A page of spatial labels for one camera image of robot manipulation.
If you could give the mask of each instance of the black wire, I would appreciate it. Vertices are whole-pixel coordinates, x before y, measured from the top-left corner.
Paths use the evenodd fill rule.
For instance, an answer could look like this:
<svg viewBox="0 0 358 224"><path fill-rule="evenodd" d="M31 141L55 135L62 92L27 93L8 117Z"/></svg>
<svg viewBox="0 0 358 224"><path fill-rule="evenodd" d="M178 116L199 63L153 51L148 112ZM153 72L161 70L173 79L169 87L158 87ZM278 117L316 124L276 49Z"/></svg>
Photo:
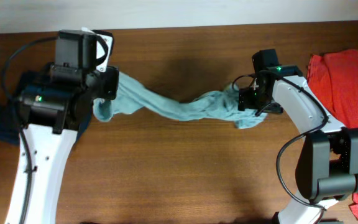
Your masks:
<svg viewBox="0 0 358 224"><path fill-rule="evenodd" d="M255 116L260 116L272 104L273 104L272 102L267 103L262 109L257 110Z"/></svg>
<svg viewBox="0 0 358 224"><path fill-rule="evenodd" d="M287 80L286 78L283 78L282 76L280 76L279 74L276 74L274 72L271 72L271 71L267 71L267 70L262 70L260 71L259 73L266 73L266 74L271 74L271 75L274 75L275 78L277 80L283 80L284 82L290 84L291 86L293 86L294 88L296 88L299 92L302 92L303 94L305 94L308 98L310 98L311 101L313 101L313 103L316 104L316 106L319 108L319 110L322 112L323 114L323 120L321 122L321 124L315 128L312 128L311 130L309 131L306 131L304 133L301 133L299 134L298 136L295 136L293 139L289 140L287 143L284 144L284 146L280 149L280 151L278 152L277 154L277 158L276 158L276 171L277 171L277 176L278 176L278 179L281 183L281 185L283 186L284 190L286 191L286 193L293 199L295 200L296 202L302 204L302 205L305 205L305 206L309 206L309 207L314 207L314 208L320 208L322 210L322 213L324 211L326 211L326 208L323 207L322 205L318 205L318 204L312 204L312 203L307 203L307 202L304 202L302 201L300 198L298 198L297 196L295 196L291 191L290 189L288 189L288 187L285 185L284 183L284 180L283 180L283 177L281 175L281 171L280 171L280 159L281 159L281 156L282 154L284 153L285 149L291 145L292 143L294 143L295 141L305 137L307 134L310 134L310 133L313 133L315 131L318 131L320 130L322 127L324 127L327 122L328 122L328 115L325 111L325 109L323 108L323 106L321 106L321 104L310 94L308 93L307 91L305 91L303 89L303 87L300 87L298 85L296 85L295 83L291 82L290 80ZM320 219L322 219L323 217L323 214L321 214L321 216L319 217L318 219L318 222L320 221Z"/></svg>
<svg viewBox="0 0 358 224"><path fill-rule="evenodd" d="M236 79L234 79L234 81L231 83L231 88L232 90L234 90L234 85L236 84L236 82L241 79L241 78L245 78L245 77L252 77L255 78L255 74L250 74L250 75L240 75L239 77L237 77ZM248 88L251 87L255 82L255 79L252 80L252 82L249 84Z"/></svg>
<svg viewBox="0 0 358 224"><path fill-rule="evenodd" d="M6 95L6 97L8 98L8 100L13 101L13 96L10 94L9 90L6 88L6 70L9 68L9 64L11 63L11 60L14 59L20 52L22 52L24 49L29 48L35 44L39 44L42 42L48 42L48 41L52 41L52 40L56 40L57 37L46 37L46 38L42 38L39 40L35 40L31 43L25 44L23 45L21 48L17 49L5 62L2 70L1 70L1 88L2 90L4 90L4 93Z"/></svg>
<svg viewBox="0 0 358 224"><path fill-rule="evenodd" d="M6 71L9 68L9 64L11 62L12 59L14 59L19 53L21 53L24 49L29 48L35 44L39 44L42 42L48 42L48 41L52 41L52 40L56 40L57 37L47 37L47 38L43 38L43 39L39 39L39 40L35 40L31 43L25 44L23 45L21 48L17 49L5 62L2 70L1 70L1 88L4 91L6 97L8 98L9 102L8 102L8 106L11 106L12 109L12 116L13 116L13 120L14 122L17 124L17 128L19 130L19 135L22 139L23 142L23 147L24 147L24 151L25 151L25 155L26 155L26 159L27 159L27 167L25 169L24 172L27 173L27 184L25 187L25 194L24 194L24 201L23 201L23 207L22 207L22 214L20 217L20 224L24 224L25 222L25 218L27 215L27 209L29 207L29 200L30 200L30 193L31 193L31 184L32 184L32 161L31 161L31 154L30 154L30 148L29 145L27 143L27 140L25 138L25 134L23 131L23 125L21 122L21 119L19 117L19 115L17 114L16 111L16 107L15 107L15 99L13 98L13 96L10 94L9 90L6 87Z"/></svg>

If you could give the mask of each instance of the green led light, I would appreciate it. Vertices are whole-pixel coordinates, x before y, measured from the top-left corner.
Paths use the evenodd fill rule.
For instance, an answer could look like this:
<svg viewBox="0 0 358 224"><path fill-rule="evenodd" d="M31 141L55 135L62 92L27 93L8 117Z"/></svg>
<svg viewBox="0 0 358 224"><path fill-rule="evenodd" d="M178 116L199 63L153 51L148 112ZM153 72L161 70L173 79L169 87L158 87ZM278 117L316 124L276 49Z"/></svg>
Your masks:
<svg viewBox="0 0 358 224"><path fill-rule="evenodd" d="M36 100L37 102L41 102L41 101L42 101L42 96L37 95L37 96L35 97L35 100Z"/></svg>

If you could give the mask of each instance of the wood grain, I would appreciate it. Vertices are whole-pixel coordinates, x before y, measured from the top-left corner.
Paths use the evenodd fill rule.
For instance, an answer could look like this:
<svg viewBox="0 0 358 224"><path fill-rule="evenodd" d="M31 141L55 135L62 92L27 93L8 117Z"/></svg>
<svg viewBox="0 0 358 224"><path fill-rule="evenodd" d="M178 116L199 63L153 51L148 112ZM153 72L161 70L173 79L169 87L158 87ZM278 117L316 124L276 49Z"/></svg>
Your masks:
<svg viewBox="0 0 358 224"><path fill-rule="evenodd" d="M147 88L183 102L252 73L251 56L261 49L276 48L282 64L296 64L304 72L311 54L358 49L358 22L113 32L111 64ZM51 35L55 33L0 34L0 69L15 49ZM21 72L52 61L53 51L52 43L43 44L15 59L9 88L14 89ZM109 123L93 119L67 162L57 223L270 218L289 201L276 177L275 157L296 134L287 115L270 115L245 130L210 119L172 121L148 110L120 114ZM297 142L283 156L283 176L292 190L300 147ZM17 159L18 148L0 142L0 223L9 206ZM357 223L350 203L350 198L339 203L326 217Z"/></svg>

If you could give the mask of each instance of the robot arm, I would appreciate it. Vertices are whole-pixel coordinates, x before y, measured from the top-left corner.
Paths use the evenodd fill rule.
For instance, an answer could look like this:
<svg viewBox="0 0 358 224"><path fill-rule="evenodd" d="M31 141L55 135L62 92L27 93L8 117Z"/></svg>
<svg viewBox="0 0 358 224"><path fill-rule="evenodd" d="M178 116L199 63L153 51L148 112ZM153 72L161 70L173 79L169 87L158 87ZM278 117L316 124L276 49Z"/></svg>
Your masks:
<svg viewBox="0 0 358 224"><path fill-rule="evenodd" d="M285 109L303 133L299 137L305 137L295 171L298 191L295 195L287 191L292 200L276 213L273 222L316 223L322 217L322 208L327 209L358 192L358 128L347 129L334 118L310 90L298 67L281 66L274 49L261 50L252 60L257 88L239 91L239 109L258 109L257 114L262 110L282 113ZM330 161L331 151L341 155L340 158ZM280 155L277 172L287 189L281 179Z"/></svg>
<svg viewBox="0 0 358 224"><path fill-rule="evenodd" d="M107 66L114 39L96 32L61 30L50 71L30 74L34 79L17 97L17 114L27 126L5 223L55 223L65 164L89 123L92 102L116 97L119 71Z"/></svg>

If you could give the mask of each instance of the wooden surface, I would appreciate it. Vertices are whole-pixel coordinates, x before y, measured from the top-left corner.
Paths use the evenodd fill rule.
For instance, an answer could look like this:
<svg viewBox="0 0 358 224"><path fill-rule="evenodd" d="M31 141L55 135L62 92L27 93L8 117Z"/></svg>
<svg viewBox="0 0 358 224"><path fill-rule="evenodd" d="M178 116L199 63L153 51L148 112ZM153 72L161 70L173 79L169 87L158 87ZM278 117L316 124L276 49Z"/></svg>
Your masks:
<svg viewBox="0 0 358 224"><path fill-rule="evenodd" d="M114 30L111 64L161 95L186 102L252 73L251 56L276 48L282 64L304 72L311 54L358 49L358 22L275 24L180 29ZM0 35L0 69L21 45L54 33ZM52 43L12 63L9 88L21 72L53 61ZM6 101L0 90L0 103ZM287 115L270 115L255 128L232 122L172 121L143 109L95 119L66 165L57 223L219 223L270 218L289 196L275 173L280 147L297 134ZM295 190L301 143L282 158ZM0 223L16 174L18 147L0 142ZM341 202L326 217L357 223Z"/></svg>

